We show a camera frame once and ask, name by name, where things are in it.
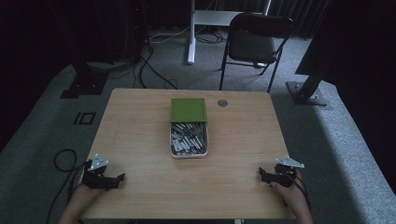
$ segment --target gray carpet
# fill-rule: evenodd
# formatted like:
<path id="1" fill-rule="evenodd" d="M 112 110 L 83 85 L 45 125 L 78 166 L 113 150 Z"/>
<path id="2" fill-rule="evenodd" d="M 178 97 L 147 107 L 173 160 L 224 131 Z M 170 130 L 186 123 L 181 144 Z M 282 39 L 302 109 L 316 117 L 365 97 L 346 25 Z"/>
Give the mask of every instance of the gray carpet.
<path id="1" fill-rule="evenodd" d="M 286 44 L 271 96 L 288 151 L 295 160 L 306 166 L 303 175 L 314 220 L 316 223 L 396 223 L 395 195 L 379 171 L 336 88 L 326 82 L 319 86 L 332 110 L 295 105 L 290 98 L 285 82 L 305 81 L 306 76 L 295 76 L 294 72 L 308 46 L 309 40 L 297 37 Z M 179 89 L 218 89 L 218 69 L 224 43 L 197 42 L 194 65 L 186 65 L 186 38 L 174 38 L 152 44 L 152 47 L 154 54 L 149 63 L 173 83 L 176 80 Z M 142 55 L 148 57 L 147 48 L 143 49 Z M 94 65 L 107 67 L 101 63 Z M 266 91 L 273 69 L 271 66 L 264 76 L 258 77 L 259 70 L 252 67 L 229 65 L 227 68 L 223 85 L 226 91 Z M 101 95 L 80 96 L 76 100 L 59 98 L 75 76 L 71 66 L 52 80 L 29 117 L 0 154 L 0 223 L 45 223 L 51 201 L 66 178 L 66 173 L 54 168 L 54 155 L 61 149 L 73 148 L 78 154 L 78 164 L 87 160 L 112 90 L 142 88 L 138 71 L 139 65 L 130 71 L 112 73 Z M 170 88 L 148 68 L 142 78 L 148 88 Z M 91 125 L 75 124 L 78 113 L 95 113 L 96 116 Z M 61 161 L 63 165 L 68 165 L 72 158 L 63 155 Z M 51 223 L 56 223 L 62 213 L 65 197 L 64 190 L 53 209 Z M 150 222 L 162 223 L 160 220 Z M 247 220 L 247 223 L 292 223 L 292 220 Z"/>

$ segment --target black chair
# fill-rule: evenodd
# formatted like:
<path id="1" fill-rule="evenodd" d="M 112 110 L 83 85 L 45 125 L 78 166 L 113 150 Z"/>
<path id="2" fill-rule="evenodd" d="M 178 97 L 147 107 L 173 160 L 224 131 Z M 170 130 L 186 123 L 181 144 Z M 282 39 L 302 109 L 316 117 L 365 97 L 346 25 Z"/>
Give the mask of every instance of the black chair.
<path id="1" fill-rule="evenodd" d="M 219 90 L 222 89 L 225 64 L 228 56 L 234 61 L 244 63 L 230 63 L 245 66 L 265 64 L 260 76 L 268 66 L 275 63 L 274 72 L 267 92 L 270 92 L 276 69 L 282 56 L 283 46 L 293 31 L 293 21 L 288 18 L 270 17 L 263 14 L 241 13 L 236 15 L 230 23 L 227 43 L 221 64 L 221 80 Z M 280 38 L 281 44 L 276 48 L 274 38 Z"/>

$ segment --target wooden table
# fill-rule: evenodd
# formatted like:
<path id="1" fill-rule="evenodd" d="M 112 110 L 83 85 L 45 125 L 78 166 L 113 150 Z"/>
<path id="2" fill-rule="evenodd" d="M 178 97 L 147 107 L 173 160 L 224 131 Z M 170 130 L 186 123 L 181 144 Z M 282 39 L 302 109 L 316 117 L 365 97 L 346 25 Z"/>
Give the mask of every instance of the wooden table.
<path id="1" fill-rule="evenodd" d="M 206 157 L 171 156 L 172 98 L 205 98 Z M 126 176 L 85 218 L 291 218 L 258 173 L 288 156 L 266 92 L 115 89 L 89 158 L 96 153 L 109 160 L 105 176 Z"/>

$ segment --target human hand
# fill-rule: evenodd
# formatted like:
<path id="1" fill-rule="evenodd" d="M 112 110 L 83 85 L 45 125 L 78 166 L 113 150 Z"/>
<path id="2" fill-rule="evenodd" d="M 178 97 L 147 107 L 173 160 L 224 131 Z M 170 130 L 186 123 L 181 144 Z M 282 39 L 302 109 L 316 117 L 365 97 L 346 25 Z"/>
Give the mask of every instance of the human hand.
<path id="1" fill-rule="evenodd" d="M 296 173 L 297 173 L 297 177 L 299 177 L 300 179 L 303 179 L 300 171 L 296 170 Z M 295 181 L 298 185 L 303 187 L 304 184 L 300 181 L 299 178 L 296 178 Z M 285 188 L 276 182 L 271 182 L 270 185 L 280 195 L 282 195 L 286 204 L 291 209 L 291 212 L 296 216 L 297 223 L 299 223 L 299 224 L 313 223 L 311 213 L 309 212 L 309 207 L 306 202 L 305 196 L 294 183 L 288 188 Z"/>
<path id="2" fill-rule="evenodd" d="M 105 189 L 90 189 L 86 185 L 80 185 L 73 193 L 69 204 L 62 213 L 59 224 L 75 224 L 82 213 L 93 204 Z"/>

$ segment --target chair backrest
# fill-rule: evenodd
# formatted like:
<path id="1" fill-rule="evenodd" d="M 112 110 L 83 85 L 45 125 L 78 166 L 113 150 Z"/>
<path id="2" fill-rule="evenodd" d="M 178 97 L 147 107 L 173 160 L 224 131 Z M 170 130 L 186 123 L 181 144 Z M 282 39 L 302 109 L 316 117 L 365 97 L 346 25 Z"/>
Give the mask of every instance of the chair backrest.
<path id="1" fill-rule="evenodd" d="M 236 15 L 230 23 L 230 33 L 245 30 L 254 35 L 289 39 L 293 32 L 293 20 L 244 12 Z"/>

